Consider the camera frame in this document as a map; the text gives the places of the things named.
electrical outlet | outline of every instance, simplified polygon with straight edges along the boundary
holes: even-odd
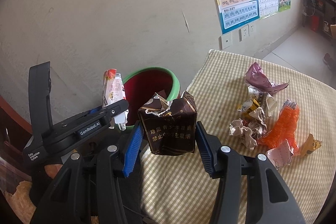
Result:
[[[249,26],[245,25],[243,28],[239,29],[239,39],[242,41],[249,36]]]
[[[223,34],[220,37],[219,49],[223,50],[227,47],[230,47],[231,45],[232,45],[232,34],[231,34],[231,32]]]
[[[249,35],[254,35],[256,32],[256,25],[255,23],[250,23],[249,24]]]

brown cigarette pack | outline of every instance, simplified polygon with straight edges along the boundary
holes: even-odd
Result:
[[[197,109],[188,92],[172,101],[155,93],[138,115],[153,154],[178,156],[195,152]]]

crumpled cigarette pack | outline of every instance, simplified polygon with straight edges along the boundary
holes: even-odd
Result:
[[[117,73],[116,69],[110,69],[104,73],[104,88],[103,88],[103,107],[126,99],[125,88],[121,79],[121,74]],[[128,110],[114,117],[114,123],[119,125],[120,130],[126,129]]]
[[[197,109],[188,92],[172,101],[155,93],[138,115],[152,154],[178,156],[195,152]]]

metal screw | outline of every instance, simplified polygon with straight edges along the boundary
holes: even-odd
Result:
[[[78,153],[73,153],[73,154],[71,155],[71,159],[72,159],[72,160],[78,160],[79,157],[80,157],[80,154],[78,154]]]
[[[259,154],[258,155],[258,159],[259,160],[266,160],[267,158],[266,158],[266,156],[264,154]]]
[[[117,147],[115,145],[110,145],[108,148],[107,148],[107,151],[108,152],[115,152],[117,150]]]
[[[229,153],[231,151],[230,147],[224,145],[220,148],[224,153]]]

beige checkered cloth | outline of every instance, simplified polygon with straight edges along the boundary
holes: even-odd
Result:
[[[316,219],[328,195],[336,168],[336,90],[307,75],[273,63],[238,54],[211,50],[189,86],[194,95],[198,120],[207,133],[216,135],[223,145],[238,153],[255,157],[265,153],[264,146],[248,151],[237,137],[228,135],[229,123],[240,117],[237,105],[248,99],[244,75],[257,61],[266,76],[275,83],[287,82],[288,88],[275,94],[278,110],[267,118],[272,128],[282,104],[288,98],[300,107],[295,133],[301,146],[312,133],[322,147],[304,158],[294,157],[280,174],[292,191],[307,222]],[[142,205],[159,224],[205,224],[210,220],[218,181],[205,173],[198,150],[182,156],[152,155],[142,157]],[[245,223],[247,181],[241,183],[239,224]]]

